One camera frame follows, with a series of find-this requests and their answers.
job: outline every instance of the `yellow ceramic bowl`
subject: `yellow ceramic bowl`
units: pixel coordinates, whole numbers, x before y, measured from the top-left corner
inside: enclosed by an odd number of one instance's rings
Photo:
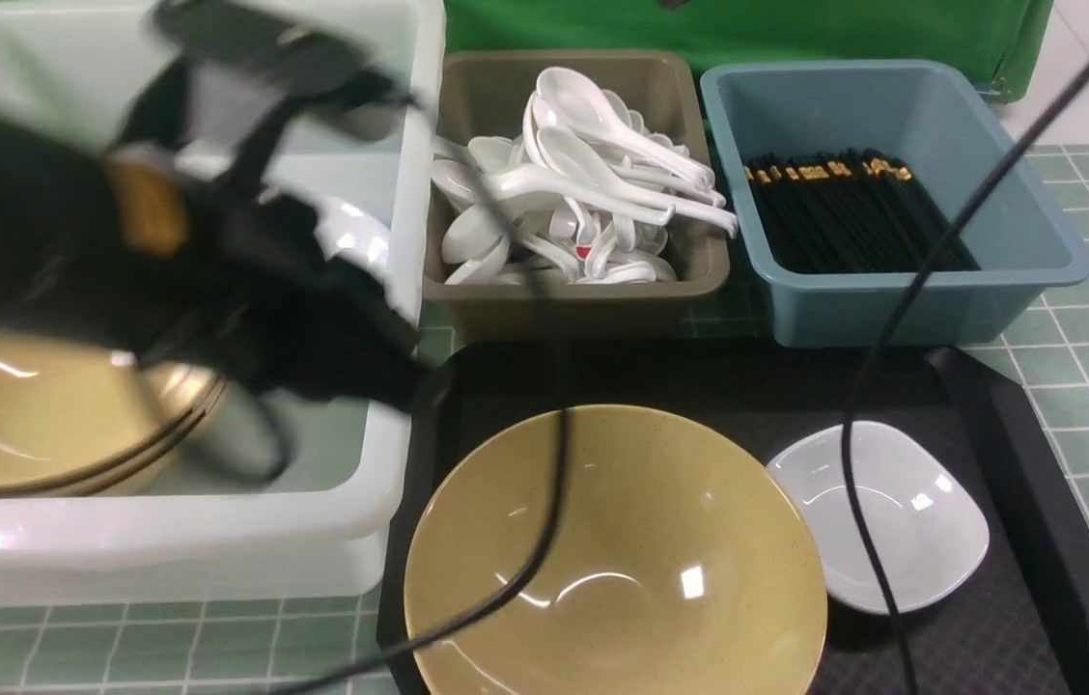
[[[0,495],[32,493],[109,471],[178,427],[212,390],[205,369],[150,375],[170,426],[132,381],[131,357],[0,333]]]
[[[413,636],[523,566],[552,479],[550,413],[475,450],[407,556]],[[416,655],[435,695],[797,695],[819,664],[819,551],[763,466],[677,415],[574,410],[572,484],[540,575],[504,610]]]
[[[112,462],[102,471],[82,479],[73,479],[59,486],[45,486],[20,491],[3,491],[0,497],[89,497],[135,495],[166,471],[166,467],[182,458],[182,442],[189,436],[205,430],[210,423],[209,414],[222,403],[225,387],[218,382],[213,390],[188,411],[178,427],[162,432],[162,436],[145,446],[138,446],[129,456]]]

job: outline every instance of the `green cloth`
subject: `green cloth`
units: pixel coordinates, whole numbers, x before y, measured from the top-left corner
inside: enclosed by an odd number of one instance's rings
[[[999,101],[1025,95],[1051,0],[446,0],[448,51],[664,48],[721,63],[929,58]]]

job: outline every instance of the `black cable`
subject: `black cable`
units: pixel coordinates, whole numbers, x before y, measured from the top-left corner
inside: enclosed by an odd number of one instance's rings
[[[421,111],[421,114],[426,119],[429,119],[429,123],[438,123],[438,117],[427,109],[426,106],[416,101],[415,98],[405,97],[404,102]],[[446,146],[451,147],[451,156],[455,161],[465,161],[464,154],[462,154],[462,150],[457,146]],[[484,206],[489,211],[492,220],[494,220],[494,223],[505,237],[513,245],[517,245],[518,241],[514,220],[510,219],[504,208],[492,197],[489,186],[484,183],[479,173],[475,170],[465,171],[470,173],[468,183],[475,193],[477,193],[477,203],[479,206]],[[544,281],[536,273],[525,273],[525,282],[528,286],[528,292],[531,292],[531,312],[535,314],[534,318],[537,326],[540,326],[540,332],[548,337],[549,352],[552,355],[554,383],[558,385],[553,395],[553,406],[558,410],[558,438],[556,451],[553,459],[553,484],[552,489],[549,491],[549,510],[546,512],[544,524],[540,528],[539,539],[536,540],[536,546],[533,547],[527,562],[523,564],[523,569],[519,569],[518,573],[511,581],[506,582],[505,586],[502,586],[501,589],[492,594],[492,597],[484,599],[481,603],[469,608],[469,610],[456,615],[455,619],[451,619],[446,623],[442,623],[424,634],[418,634],[416,637],[404,639],[404,642],[400,642],[377,655],[356,659],[351,664],[333,670],[331,673],[314,676],[303,682],[271,686],[269,695],[303,695],[305,692],[319,691],[322,687],[332,686],[334,683],[344,682],[346,679],[389,666],[390,661],[399,657],[412,655],[417,649],[451,637],[461,630],[470,627],[472,624],[476,624],[487,619],[487,617],[492,615],[492,613],[500,611],[502,607],[514,601],[518,597],[518,594],[523,589],[526,589],[528,584],[531,584],[533,580],[536,580],[536,573],[544,564],[544,559],[549,558],[549,551],[553,549],[554,540],[558,540],[558,528],[561,527],[562,511],[564,505],[566,505],[566,485],[567,480],[570,480],[571,467],[571,351],[570,344],[566,341],[564,322],[562,321],[561,314],[558,312],[558,305],[549,300],[549,291],[546,289]]]
[[[1020,161],[1025,153],[1038,141],[1038,137],[1042,135],[1044,131],[1051,123],[1055,122],[1059,114],[1064,111],[1065,107],[1074,100],[1079,92],[1086,87],[1089,82],[1089,62],[1082,68],[1073,82],[1070,82],[1064,90],[1060,93],[1060,96],[1055,98],[1055,101],[1051,102],[1051,106],[1047,107],[1047,110],[1042,111],[1039,119],[1036,120],[1033,124],[1025,132],[1025,135],[1017,141],[1017,144],[1008,150],[1007,154],[996,163],[989,175],[987,175],[986,181],[978,185],[977,191],[974,193],[972,197],[960,208],[960,211],[952,220],[952,224],[949,227],[945,233],[942,234],[940,241],[934,243],[934,246],[930,251],[930,254],[923,260],[923,264],[919,268],[918,273],[915,275],[915,280],[910,282],[904,294],[902,294],[901,303],[893,309],[892,314],[889,316],[889,321],[885,322],[883,330],[879,338],[877,338],[876,343],[872,344],[869,352],[867,352],[866,362],[864,362],[861,368],[858,369],[857,375],[854,379],[854,386],[851,388],[848,399],[845,403],[844,417],[842,417],[841,427],[841,467],[845,475],[845,488],[849,497],[849,507],[854,512],[854,521],[857,524],[858,536],[862,538],[862,545],[866,546],[866,551],[868,557],[871,559],[871,568],[874,571],[876,581],[880,583],[881,593],[883,593],[884,601],[889,605],[889,619],[892,622],[893,636],[896,638],[897,645],[901,648],[902,663],[904,672],[906,672],[906,688],[910,695],[915,695],[918,692],[918,676],[916,676],[915,664],[913,664],[913,658],[909,653],[909,642],[907,642],[906,631],[901,623],[901,612],[897,610],[897,601],[893,598],[892,588],[889,585],[888,575],[883,571],[883,564],[880,562],[879,551],[874,548],[874,540],[871,538],[871,533],[867,529],[866,517],[862,514],[861,503],[858,502],[857,498],[857,487],[854,481],[854,466],[853,459],[851,459],[851,432],[853,432],[853,423],[857,413],[857,404],[862,399],[862,392],[866,390],[866,385],[871,381],[871,375],[874,369],[879,368],[881,356],[885,346],[888,346],[889,340],[892,339],[893,333],[896,332],[897,327],[901,326],[901,321],[906,313],[909,310],[910,305],[918,298],[918,294],[927,283],[928,278],[934,272],[934,266],[937,266],[940,255],[945,251],[952,242],[954,242],[962,232],[964,232],[966,225],[968,225],[969,220],[974,219],[974,215],[980,209],[982,204],[986,203],[987,198],[990,197],[991,193],[995,190],[995,186],[1003,181],[1003,178],[1012,171],[1014,166]],[[417,110],[420,110],[423,114],[429,119],[429,123],[438,123],[438,118],[432,113],[427,107],[421,106],[420,102],[416,101],[415,98],[407,97],[404,99],[409,106],[415,106]],[[451,147],[452,158],[456,161],[464,161],[464,155],[457,146],[446,145]],[[494,223],[499,225],[501,232],[505,237],[517,245],[517,236],[515,232],[514,220],[510,219],[506,215],[504,208],[500,206],[492,197],[488,186],[484,183],[482,178],[475,170],[465,170],[469,172],[468,183],[472,185],[472,190],[477,193],[478,204],[484,206],[489,215],[494,219]],[[549,557],[549,551],[553,548],[553,542],[558,539],[558,528],[561,527],[562,512],[564,505],[566,505],[566,484],[570,479],[570,449],[571,449],[571,369],[570,369],[570,346],[567,346],[566,334],[564,334],[564,325],[561,320],[561,316],[558,314],[558,305],[553,304],[549,300],[549,291],[546,290],[544,282],[536,273],[526,273],[525,281],[528,285],[528,291],[531,294],[531,312],[535,314],[535,320],[537,325],[540,326],[540,332],[548,337],[549,350],[552,353],[554,379],[556,380],[556,391],[554,392],[554,406],[558,409],[558,449],[554,452],[554,470],[553,470],[553,485],[550,489],[549,498],[549,510],[546,513],[546,520],[543,527],[540,529],[539,539],[536,541],[535,548],[531,550],[530,557],[528,557],[527,562],[523,564],[522,571],[510,581],[506,582],[505,586],[502,586],[500,590],[497,590],[492,597],[487,598],[486,601],[469,608],[468,611],[455,617],[446,623],[440,624],[438,627],[429,630],[420,636],[416,636],[404,642],[395,644],[393,647],[387,648],[384,651],[380,651],[377,655],[367,656],[360,659],[356,659],[351,664],[346,664],[342,668],[332,670],[327,674],[317,675],[307,681],[286,683],[285,685],[271,686],[269,690],[269,695],[305,695],[307,692],[315,692],[323,690],[323,687],[329,687],[334,685],[334,683],[347,681],[347,679],[354,678],[356,675],[370,673],[372,670],[386,667],[400,657],[412,655],[413,651],[428,647],[430,644],[440,642],[448,637],[453,636],[453,634],[458,633],[461,630],[470,627],[472,624],[477,623],[487,617],[492,615],[497,611],[501,610],[502,607],[513,601],[523,589],[526,588],[528,584],[531,584],[531,580],[535,580],[536,573],[540,571],[542,564],[544,564],[544,559]]]
[[[965,231],[966,225],[969,224],[969,220],[972,220],[978,210],[982,209],[982,204],[994,193],[996,186],[1003,182],[1008,172],[1012,172],[1013,167],[1016,167],[1020,162],[1020,159],[1038,142],[1042,133],[1047,132],[1047,129],[1051,127],[1052,123],[1055,123],[1059,114],[1064,113],[1066,107],[1073,102],[1077,94],[1081,93],[1088,83],[1089,62],[1081,68],[1081,71],[1074,76],[1064,90],[1055,97],[1055,100],[1051,101],[1051,105],[1042,111],[1042,114],[1038,115],[1038,120],[1035,120],[1033,124],[1030,124],[1029,129],[1026,129],[1025,133],[1017,141],[1017,144],[1013,145],[1012,149],[1008,149],[1008,153],[995,163],[991,172],[987,174],[986,180],[982,180],[982,183],[978,184],[978,188],[975,190],[974,194],[969,195],[968,202],[960,207],[960,210],[952,219],[952,224],[949,225],[946,232],[939,239],[939,242],[934,243],[930,254],[927,255],[923,264],[918,269],[918,273],[915,275],[915,280],[909,283],[909,286],[902,294],[901,302],[892,310],[892,314],[890,314],[888,322],[884,322],[883,330],[881,330],[879,338],[876,339],[870,351],[867,352],[862,366],[857,370],[854,377],[854,386],[849,388],[848,399],[845,400],[845,410],[841,420],[841,471],[845,475],[845,492],[848,493],[849,509],[854,512],[854,524],[857,525],[858,536],[862,538],[862,546],[866,546],[867,557],[871,560],[874,580],[880,583],[880,590],[883,593],[884,602],[889,605],[889,620],[892,622],[893,637],[896,639],[898,649],[901,649],[902,667],[904,674],[906,674],[906,691],[910,695],[916,695],[918,692],[918,674],[915,671],[915,661],[909,653],[909,639],[901,621],[897,600],[893,597],[892,588],[889,585],[889,575],[883,571],[883,563],[880,562],[880,553],[874,548],[874,541],[871,540],[870,529],[867,528],[866,517],[862,515],[862,503],[858,501],[857,485],[854,483],[854,461],[851,448],[853,448],[854,418],[857,414],[857,405],[862,400],[867,385],[871,382],[874,369],[879,368],[880,362],[883,361],[884,349],[888,348],[892,336],[901,327],[901,321],[906,317],[906,313],[909,312],[913,303],[918,300],[918,295],[923,290],[923,285],[927,284],[928,278],[934,272],[934,268],[937,268],[943,251],[946,251],[959,234]]]

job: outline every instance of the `small white bowl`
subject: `small white bowl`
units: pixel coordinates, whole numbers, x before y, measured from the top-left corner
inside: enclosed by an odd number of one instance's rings
[[[888,614],[849,510],[841,474],[841,427],[815,432],[769,463],[819,546],[828,593],[868,613]],[[867,527],[902,612],[946,597],[968,580],[990,545],[978,509],[922,446],[883,423],[854,423],[854,478]]]

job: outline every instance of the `stacked bowls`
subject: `stacked bowls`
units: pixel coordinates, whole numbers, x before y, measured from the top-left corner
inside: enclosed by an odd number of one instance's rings
[[[170,465],[223,382],[135,369],[126,353],[0,333],[0,497],[126,495]]]

